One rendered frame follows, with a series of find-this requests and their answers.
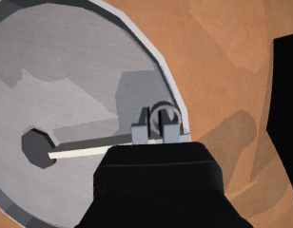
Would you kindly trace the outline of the dark grey metal sleeve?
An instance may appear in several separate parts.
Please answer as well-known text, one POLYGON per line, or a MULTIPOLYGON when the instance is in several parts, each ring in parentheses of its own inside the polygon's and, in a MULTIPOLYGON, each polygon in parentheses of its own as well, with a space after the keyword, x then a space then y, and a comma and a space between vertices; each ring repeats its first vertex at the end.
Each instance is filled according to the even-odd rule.
POLYGON ((172 122, 177 121, 180 126, 181 126, 181 122, 182 122, 180 112, 172 103, 166 102, 166 101, 158 102, 150 110, 150 126, 153 129, 153 131, 159 135, 160 135, 159 124, 156 123, 153 118, 154 118, 154 115, 156 114, 157 111, 164 109, 164 108, 172 109, 174 111, 174 118, 173 118, 172 122))

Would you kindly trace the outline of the grey round turntable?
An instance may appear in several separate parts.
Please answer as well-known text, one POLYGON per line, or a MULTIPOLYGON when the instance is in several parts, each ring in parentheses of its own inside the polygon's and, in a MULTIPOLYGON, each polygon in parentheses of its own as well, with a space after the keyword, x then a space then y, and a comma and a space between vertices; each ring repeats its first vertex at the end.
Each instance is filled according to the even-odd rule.
POLYGON ((142 108, 162 101, 190 142, 165 58, 122 11, 102 0, 0 0, 0 210, 24 228, 74 228, 104 153, 132 144, 142 108))

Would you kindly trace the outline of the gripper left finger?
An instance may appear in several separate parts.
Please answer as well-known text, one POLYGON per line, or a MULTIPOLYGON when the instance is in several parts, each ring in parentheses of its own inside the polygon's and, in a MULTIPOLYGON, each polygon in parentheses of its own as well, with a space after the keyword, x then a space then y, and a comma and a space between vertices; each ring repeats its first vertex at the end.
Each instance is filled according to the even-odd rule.
POLYGON ((148 144, 148 137, 150 137, 149 107, 142 108, 139 122, 133 123, 130 131, 132 144, 148 144))

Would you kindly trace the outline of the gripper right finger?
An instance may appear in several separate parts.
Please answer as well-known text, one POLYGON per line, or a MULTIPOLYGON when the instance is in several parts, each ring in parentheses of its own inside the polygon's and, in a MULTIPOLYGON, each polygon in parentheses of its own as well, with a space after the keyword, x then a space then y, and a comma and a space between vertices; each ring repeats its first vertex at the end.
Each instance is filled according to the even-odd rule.
POLYGON ((178 122, 170 120, 165 108, 158 111, 158 123, 160 137, 163 136, 163 143, 180 142, 180 125, 178 122))

